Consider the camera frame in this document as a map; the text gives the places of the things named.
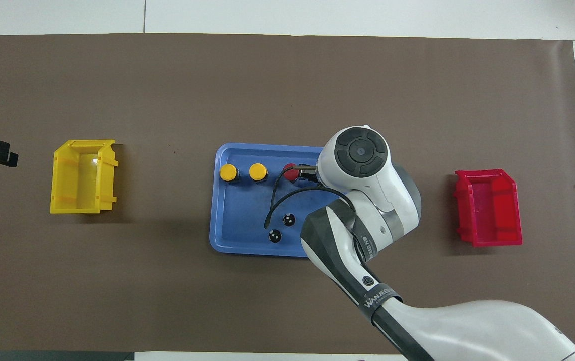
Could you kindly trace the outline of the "yellow push button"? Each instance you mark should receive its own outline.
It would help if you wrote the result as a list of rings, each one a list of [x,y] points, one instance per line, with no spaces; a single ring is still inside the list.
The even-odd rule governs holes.
[[[253,163],[248,169],[248,174],[254,183],[265,182],[269,177],[269,171],[262,163]]]
[[[226,163],[219,169],[220,179],[228,184],[235,184],[241,180],[239,169],[236,166]]]

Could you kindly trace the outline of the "yellow plastic bin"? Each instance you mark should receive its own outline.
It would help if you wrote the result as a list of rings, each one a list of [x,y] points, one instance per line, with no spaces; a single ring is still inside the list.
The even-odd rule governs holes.
[[[70,140],[54,152],[51,214],[100,214],[113,210],[114,139]]]

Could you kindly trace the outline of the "red plastic bin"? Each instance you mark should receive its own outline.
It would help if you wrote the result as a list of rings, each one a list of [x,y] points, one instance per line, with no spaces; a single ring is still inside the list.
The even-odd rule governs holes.
[[[461,240],[473,247],[523,244],[516,181],[503,169],[457,170],[455,175]]]

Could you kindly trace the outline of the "brown table mat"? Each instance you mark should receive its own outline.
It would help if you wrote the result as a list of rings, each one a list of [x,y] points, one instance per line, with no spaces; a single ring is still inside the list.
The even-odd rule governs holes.
[[[370,268],[408,305],[500,299],[575,343],[570,41],[0,36],[0,350],[393,354],[303,258],[209,243],[226,142],[324,146],[369,125],[422,195]],[[55,151],[114,139],[113,210],[51,214]],[[461,240],[457,170],[503,169],[523,244]]]

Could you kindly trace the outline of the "blue plastic tray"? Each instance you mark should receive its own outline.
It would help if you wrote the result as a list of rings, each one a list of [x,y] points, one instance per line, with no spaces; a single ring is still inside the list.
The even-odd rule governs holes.
[[[223,144],[216,152],[210,215],[209,240],[219,252],[246,255],[264,255],[305,258],[300,233],[308,214],[333,200],[337,195],[325,191],[300,192],[291,196],[274,210],[270,224],[264,228],[265,217],[271,200],[283,195],[314,187],[310,182],[286,181],[280,172],[284,166],[315,166],[321,147],[268,145],[240,142]],[[241,180],[235,184],[223,182],[219,169],[230,163],[239,169]],[[248,174],[253,163],[262,163],[269,171],[265,182],[254,183]],[[296,224],[287,227],[282,222],[284,214],[296,216]],[[268,233],[279,229],[282,234],[277,244],[270,242]]]

